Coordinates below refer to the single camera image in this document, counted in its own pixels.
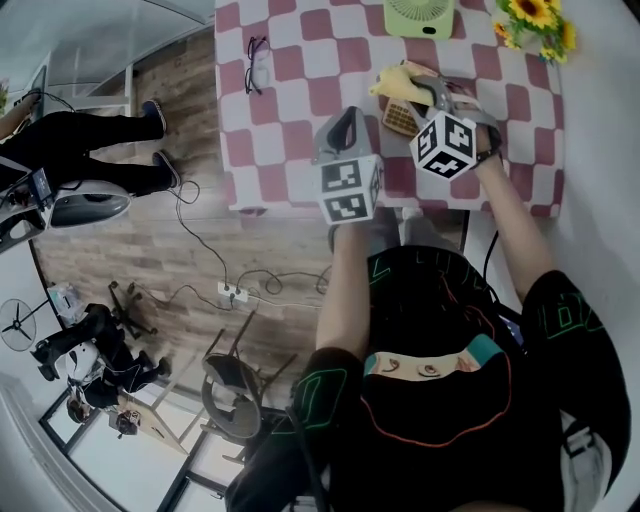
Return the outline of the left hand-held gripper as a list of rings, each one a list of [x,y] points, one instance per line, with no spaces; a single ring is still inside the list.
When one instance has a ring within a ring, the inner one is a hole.
[[[318,204],[328,225],[374,217],[384,165],[373,150],[360,108],[345,108],[318,130],[312,166]]]

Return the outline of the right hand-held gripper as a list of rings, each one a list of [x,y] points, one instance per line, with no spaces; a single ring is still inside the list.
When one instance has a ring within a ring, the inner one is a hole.
[[[416,76],[411,82],[421,92],[429,92],[434,105],[406,102],[419,128],[410,143],[419,171],[451,181],[500,152],[502,137],[496,119],[466,88],[430,75]]]

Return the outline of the beige calculator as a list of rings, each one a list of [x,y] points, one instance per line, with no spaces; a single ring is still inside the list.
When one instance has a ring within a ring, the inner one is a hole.
[[[390,98],[382,114],[381,123],[391,131],[405,137],[413,138],[419,128],[406,103]]]

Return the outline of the yellow cloth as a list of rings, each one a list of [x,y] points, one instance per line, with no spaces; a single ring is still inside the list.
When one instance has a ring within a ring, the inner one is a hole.
[[[404,60],[401,64],[384,68],[377,82],[369,89],[370,96],[385,96],[390,99],[434,106],[433,94],[419,88],[412,80],[420,77],[438,78],[439,75],[420,64]]]

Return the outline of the person's left forearm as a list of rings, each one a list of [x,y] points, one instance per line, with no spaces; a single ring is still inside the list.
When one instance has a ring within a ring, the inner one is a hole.
[[[338,348],[362,360],[369,340],[368,229],[339,225],[333,237],[331,276],[316,330],[316,348]]]

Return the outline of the person's right forearm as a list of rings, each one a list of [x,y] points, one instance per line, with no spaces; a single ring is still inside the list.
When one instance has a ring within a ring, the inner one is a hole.
[[[523,302],[536,281],[556,269],[547,241],[504,171],[499,155],[476,169],[495,218],[516,295]]]

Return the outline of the pink checkered tablecloth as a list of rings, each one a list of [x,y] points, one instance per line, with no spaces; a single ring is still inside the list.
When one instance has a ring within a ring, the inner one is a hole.
[[[484,210],[473,176],[452,181],[415,170],[408,141],[381,123],[385,99],[368,89],[384,68],[422,64],[474,94],[498,122],[505,168],[532,213],[554,217],[564,188],[564,116],[558,71],[506,48],[492,27],[494,0],[456,0],[448,40],[404,39],[384,27],[381,0],[217,0],[216,86],[231,208],[312,207],[313,138],[349,106],[366,118],[385,164],[387,206]],[[269,83],[247,95],[251,36],[266,36]]]

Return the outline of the green desk fan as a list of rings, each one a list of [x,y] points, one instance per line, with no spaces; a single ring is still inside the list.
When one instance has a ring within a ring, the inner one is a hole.
[[[385,29],[403,38],[449,39],[455,0],[383,0]]]

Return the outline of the person's leg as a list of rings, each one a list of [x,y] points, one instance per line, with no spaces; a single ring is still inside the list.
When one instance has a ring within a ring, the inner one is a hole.
[[[428,246],[450,249],[450,241],[442,237],[435,229],[432,221],[424,215],[421,208],[403,207],[402,234],[403,243],[412,246]]]

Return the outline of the potted sunflower bouquet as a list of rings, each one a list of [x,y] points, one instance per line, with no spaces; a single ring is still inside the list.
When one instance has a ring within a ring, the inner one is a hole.
[[[561,0],[496,0],[494,32],[510,49],[564,64],[577,47],[577,30],[562,14]]]

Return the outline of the white power strip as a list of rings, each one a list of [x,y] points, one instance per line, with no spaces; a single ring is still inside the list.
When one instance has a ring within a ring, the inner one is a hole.
[[[219,281],[217,290],[220,296],[227,298],[231,302],[247,303],[249,301],[249,292],[233,283]]]

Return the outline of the black eyeglasses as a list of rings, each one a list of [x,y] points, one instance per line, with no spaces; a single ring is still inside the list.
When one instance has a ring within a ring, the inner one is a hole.
[[[269,83],[266,64],[270,56],[270,45],[266,36],[251,36],[247,44],[248,65],[244,75],[245,93],[261,95]]]

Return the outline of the black round chair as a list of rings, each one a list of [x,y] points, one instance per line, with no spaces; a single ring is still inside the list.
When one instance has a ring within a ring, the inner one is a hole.
[[[211,422],[210,427],[203,426],[202,429],[239,444],[251,442],[260,435],[264,421],[262,406],[264,396],[271,385],[297,358],[296,354],[291,355],[275,373],[268,376],[262,376],[258,370],[242,361],[238,345],[254,315],[254,311],[248,315],[226,352],[216,350],[225,333],[222,329],[201,360],[204,379],[200,395]],[[215,392],[219,389],[232,395],[230,411],[223,410],[217,405]]]

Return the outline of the black swivel chair base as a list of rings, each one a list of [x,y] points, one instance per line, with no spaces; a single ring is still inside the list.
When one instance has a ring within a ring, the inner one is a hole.
[[[122,326],[134,340],[138,340],[142,335],[158,334],[155,327],[144,325],[134,315],[138,303],[142,300],[142,293],[133,282],[126,288],[121,288],[119,283],[113,280],[108,285],[108,291],[113,303],[111,314],[114,321]]]

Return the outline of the person's black graphic shirt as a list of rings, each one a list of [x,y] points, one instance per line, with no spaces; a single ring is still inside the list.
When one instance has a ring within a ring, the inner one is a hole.
[[[569,278],[541,276],[513,334],[458,254],[396,247],[368,271],[365,358],[311,356],[228,512],[282,512],[321,472],[334,512],[591,512],[624,463],[631,412],[610,337]]]

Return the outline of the white and black robot shell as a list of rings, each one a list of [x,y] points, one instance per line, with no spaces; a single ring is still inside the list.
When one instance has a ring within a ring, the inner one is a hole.
[[[0,193],[0,254],[28,242],[48,230],[87,226],[126,213],[133,196],[109,182],[79,180],[54,191],[52,203],[39,209],[29,190],[33,170],[0,156],[0,165],[19,171],[22,177]]]

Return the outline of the clear plastic box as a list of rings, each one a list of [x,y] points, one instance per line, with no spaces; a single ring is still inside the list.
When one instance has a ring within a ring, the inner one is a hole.
[[[70,322],[77,322],[82,318],[86,305],[72,284],[54,284],[47,288],[47,292],[60,317]]]

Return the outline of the small black screen device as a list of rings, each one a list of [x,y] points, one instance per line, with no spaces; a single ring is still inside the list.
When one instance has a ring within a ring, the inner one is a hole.
[[[47,208],[55,196],[44,169],[39,169],[30,174],[29,190],[39,209]]]

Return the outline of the wooden board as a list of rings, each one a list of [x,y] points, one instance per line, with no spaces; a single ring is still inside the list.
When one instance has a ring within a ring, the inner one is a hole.
[[[158,408],[162,398],[157,398],[152,404],[147,404],[131,395],[118,397],[117,411],[137,429],[164,445],[186,455],[187,451],[181,441],[161,417]]]

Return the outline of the black round device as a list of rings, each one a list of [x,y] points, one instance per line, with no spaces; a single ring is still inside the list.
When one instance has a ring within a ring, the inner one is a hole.
[[[120,438],[123,436],[135,436],[140,425],[139,413],[133,410],[120,412],[116,415],[115,425]]]

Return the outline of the black standing floor fan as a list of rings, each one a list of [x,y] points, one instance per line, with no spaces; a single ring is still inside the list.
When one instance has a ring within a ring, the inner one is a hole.
[[[36,341],[35,311],[20,299],[0,306],[0,339],[15,352],[27,351]]]

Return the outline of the white frame table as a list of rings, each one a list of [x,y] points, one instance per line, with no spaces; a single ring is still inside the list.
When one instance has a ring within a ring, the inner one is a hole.
[[[122,72],[100,81],[81,81],[79,49],[75,52],[73,73],[70,82],[54,83],[52,79],[58,72],[60,65],[54,59],[53,53],[47,55],[43,65],[47,66],[45,80],[45,96],[70,111],[90,111],[112,109],[131,117],[134,113],[134,64],[129,63]]]

